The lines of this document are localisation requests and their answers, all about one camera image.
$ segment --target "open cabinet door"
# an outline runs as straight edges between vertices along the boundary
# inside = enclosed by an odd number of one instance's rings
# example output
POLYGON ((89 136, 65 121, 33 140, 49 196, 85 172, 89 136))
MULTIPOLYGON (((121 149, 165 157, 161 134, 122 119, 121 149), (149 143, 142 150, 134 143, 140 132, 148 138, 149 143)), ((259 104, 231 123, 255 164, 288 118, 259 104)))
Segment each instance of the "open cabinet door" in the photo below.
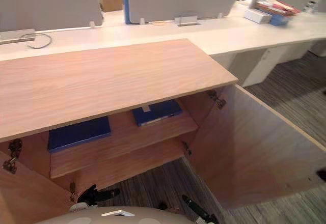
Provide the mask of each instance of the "open cabinet door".
MULTIPOLYGON (((0 151, 1 164, 8 159, 0 151)), ((0 223, 30 224, 69 211, 68 191, 20 162, 16 165, 15 175, 0 169, 0 223)))
MULTIPOLYGON (((187 106, 203 95, 184 98, 187 106)), ((317 186, 325 147, 241 87, 228 86, 190 144, 190 163, 225 208, 317 186)))

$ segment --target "cabinet shelf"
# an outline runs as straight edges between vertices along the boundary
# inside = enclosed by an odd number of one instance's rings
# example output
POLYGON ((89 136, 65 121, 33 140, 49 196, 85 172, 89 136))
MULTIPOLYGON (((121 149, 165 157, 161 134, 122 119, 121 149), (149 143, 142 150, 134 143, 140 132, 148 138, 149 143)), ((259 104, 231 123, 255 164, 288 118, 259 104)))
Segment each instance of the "cabinet shelf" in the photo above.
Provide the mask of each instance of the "cabinet shelf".
POLYGON ((184 155, 181 141, 171 138, 157 144, 120 155, 75 173, 78 194, 96 184, 98 189, 112 186, 184 155))
POLYGON ((109 116, 112 135, 51 154, 50 177, 57 178, 98 162, 130 153, 163 140, 196 130, 188 111, 138 127, 131 111, 109 116))

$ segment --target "desk drawer unit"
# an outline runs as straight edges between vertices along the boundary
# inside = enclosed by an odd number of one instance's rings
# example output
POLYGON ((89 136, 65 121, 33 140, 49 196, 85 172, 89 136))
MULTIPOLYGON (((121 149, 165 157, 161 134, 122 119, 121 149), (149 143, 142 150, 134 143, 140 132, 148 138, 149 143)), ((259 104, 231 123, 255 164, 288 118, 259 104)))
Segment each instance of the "desk drawer unit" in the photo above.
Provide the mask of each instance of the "desk drawer unit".
POLYGON ((72 182, 78 195, 184 155, 225 208, 322 184, 325 147, 187 39, 4 61, 0 77, 1 161, 22 141, 15 174, 0 170, 1 223, 64 214, 72 182), (137 126, 133 108, 170 99, 181 114, 137 126), (48 152, 49 130, 103 116, 111 136, 48 152))

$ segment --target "blue folder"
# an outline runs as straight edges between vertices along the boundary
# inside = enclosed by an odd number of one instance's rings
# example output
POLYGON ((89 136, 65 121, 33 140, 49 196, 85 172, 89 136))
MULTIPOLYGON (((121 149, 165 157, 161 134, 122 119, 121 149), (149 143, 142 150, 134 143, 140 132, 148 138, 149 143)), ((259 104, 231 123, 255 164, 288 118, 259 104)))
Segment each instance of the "blue folder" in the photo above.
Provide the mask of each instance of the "blue folder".
POLYGON ((138 126, 144 126, 182 113, 182 109, 174 99, 152 104, 149 108, 150 111, 147 112, 145 112, 142 107, 132 110, 138 126))
POLYGON ((111 135, 107 116, 49 131, 48 151, 55 153, 111 135))

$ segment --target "floor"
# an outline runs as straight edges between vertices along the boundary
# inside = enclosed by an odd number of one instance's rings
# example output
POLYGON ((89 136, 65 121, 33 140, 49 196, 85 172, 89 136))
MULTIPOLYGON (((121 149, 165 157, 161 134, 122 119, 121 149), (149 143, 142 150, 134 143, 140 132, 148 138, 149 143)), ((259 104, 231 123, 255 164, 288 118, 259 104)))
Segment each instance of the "floor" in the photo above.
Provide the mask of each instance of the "floor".
MULTIPOLYGON (((263 83, 246 89, 326 145, 326 58, 309 52, 300 60, 277 65, 263 83)), ((121 194, 100 205, 157 208, 164 201, 195 221, 197 216, 181 199, 185 194, 209 214, 215 214, 220 223, 326 223, 326 184, 290 197, 226 211, 185 158, 109 187, 112 188, 120 188, 121 194)))

